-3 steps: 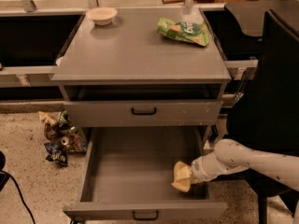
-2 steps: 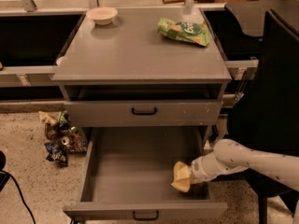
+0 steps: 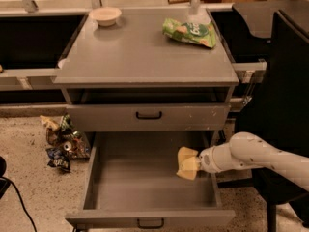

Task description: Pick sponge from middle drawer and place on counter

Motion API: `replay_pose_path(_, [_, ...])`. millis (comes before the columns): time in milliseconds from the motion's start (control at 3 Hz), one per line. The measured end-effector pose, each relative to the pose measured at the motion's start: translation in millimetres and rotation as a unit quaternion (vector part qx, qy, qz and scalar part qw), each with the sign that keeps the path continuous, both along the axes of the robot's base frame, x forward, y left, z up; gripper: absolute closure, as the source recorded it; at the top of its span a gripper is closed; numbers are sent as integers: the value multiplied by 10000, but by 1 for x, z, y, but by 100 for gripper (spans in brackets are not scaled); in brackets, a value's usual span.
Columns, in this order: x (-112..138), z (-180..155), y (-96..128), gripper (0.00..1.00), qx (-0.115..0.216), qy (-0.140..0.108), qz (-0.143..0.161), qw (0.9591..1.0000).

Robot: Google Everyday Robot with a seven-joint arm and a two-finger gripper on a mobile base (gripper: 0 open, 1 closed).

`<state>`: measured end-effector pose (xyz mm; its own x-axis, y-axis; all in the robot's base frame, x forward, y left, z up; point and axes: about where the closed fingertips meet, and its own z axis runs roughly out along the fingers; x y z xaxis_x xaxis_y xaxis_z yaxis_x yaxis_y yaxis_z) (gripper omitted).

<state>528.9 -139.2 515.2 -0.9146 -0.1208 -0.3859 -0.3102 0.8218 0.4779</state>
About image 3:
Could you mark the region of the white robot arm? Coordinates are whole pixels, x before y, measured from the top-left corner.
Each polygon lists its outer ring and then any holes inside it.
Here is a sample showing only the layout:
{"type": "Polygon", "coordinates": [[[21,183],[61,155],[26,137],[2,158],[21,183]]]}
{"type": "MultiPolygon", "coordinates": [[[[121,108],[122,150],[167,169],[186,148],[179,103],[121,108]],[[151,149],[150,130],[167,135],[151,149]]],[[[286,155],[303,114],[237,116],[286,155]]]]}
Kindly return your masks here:
{"type": "Polygon", "coordinates": [[[177,175],[194,180],[198,171],[220,173],[229,170],[267,168],[309,190],[309,159],[275,148],[249,132],[238,132],[230,141],[196,150],[181,147],[178,151],[177,175]]]}

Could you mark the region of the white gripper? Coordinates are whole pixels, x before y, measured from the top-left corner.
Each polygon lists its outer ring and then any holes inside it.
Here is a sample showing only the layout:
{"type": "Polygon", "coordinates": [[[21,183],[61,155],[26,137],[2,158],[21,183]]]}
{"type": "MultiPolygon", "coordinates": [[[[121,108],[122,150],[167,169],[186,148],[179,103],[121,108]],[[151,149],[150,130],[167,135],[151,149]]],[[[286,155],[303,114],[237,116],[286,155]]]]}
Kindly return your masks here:
{"type": "Polygon", "coordinates": [[[208,173],[219,173],[221,169],[214,160],[214,147],[203,150],[199,158],[191,157],[180,163],[180,170],[177,175],[180,178],[193,181],[199,169],[208,173]]]}

